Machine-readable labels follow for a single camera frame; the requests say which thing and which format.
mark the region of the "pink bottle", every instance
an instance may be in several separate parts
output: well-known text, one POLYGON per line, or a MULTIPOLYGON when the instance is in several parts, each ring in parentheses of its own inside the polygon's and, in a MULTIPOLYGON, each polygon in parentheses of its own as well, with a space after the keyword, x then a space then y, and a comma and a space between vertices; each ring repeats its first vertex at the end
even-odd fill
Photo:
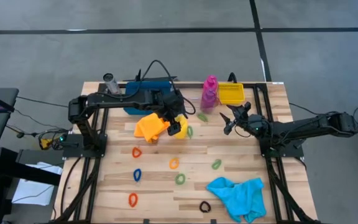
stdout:
POLYGON ((203 85, 200 108, 204 113, 212 112, 217 102, 218 81, 214 75, 208 76, 203 85))

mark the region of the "white paper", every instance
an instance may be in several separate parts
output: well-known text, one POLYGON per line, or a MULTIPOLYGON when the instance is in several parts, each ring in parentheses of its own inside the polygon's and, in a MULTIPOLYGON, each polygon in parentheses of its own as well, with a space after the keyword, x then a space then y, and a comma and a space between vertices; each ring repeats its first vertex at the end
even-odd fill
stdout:
MULTIPOLYGON (((62 174, 63 169, 59 166, 50 166, 50 164, 44 162, 38 162, 37 165, 26 164, 27 166, 31 166, 34 168, 43 168, 43 170, 53 172, 55 174, 62 174)), ((12 203, 21 203, 21 204, 31 204, 31 205, 43 205, 46 206, 50 203, 50 199, 52 197, 54 186, 50 184, 43 184, 34 181, 21 179, 19 184, 17 185, 16 192, 13 196, 12 203), (37 197, 28 197, 28 196, 36 196, 39 193, 45 191, 37 197)))

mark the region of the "yellow basket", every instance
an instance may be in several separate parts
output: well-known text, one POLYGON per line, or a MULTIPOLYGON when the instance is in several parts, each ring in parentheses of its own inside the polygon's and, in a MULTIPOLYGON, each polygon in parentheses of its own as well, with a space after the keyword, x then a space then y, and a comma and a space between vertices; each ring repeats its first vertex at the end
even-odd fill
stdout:
POLYGON ((219 100, 225 105, 239 105, 246 100, 241 83, 219 83, 219 100))

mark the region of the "blue container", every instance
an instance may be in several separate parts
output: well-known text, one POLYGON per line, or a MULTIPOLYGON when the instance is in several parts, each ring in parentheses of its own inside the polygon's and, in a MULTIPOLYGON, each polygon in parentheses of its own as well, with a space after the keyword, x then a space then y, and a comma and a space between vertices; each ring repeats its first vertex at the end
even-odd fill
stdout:
MULTIPOLYGON (((125 94, 130 95, 133 94, 137 87, 139 86, 139 82, 129 82, 125 86, 125 94)), ((169 93, 171 91, 171 83, 170 82, 145 82, 143 81, 140 84, 141 90, 154 89, 154 90, 162 90, 162 94, 169 93)), ((149 115, 152 114, 153 111, 141 111, 135 108, 124 108, 124 111, 130 115, 149 115)))

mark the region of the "yellow connector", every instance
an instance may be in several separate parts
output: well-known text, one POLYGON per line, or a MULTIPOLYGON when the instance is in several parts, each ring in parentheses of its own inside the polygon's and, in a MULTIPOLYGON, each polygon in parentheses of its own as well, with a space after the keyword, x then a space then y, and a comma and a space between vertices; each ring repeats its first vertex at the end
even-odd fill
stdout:
POLYGON ((41 146, 43 150, 46 150, 50 147, 52 139, 41 139, 41 146))

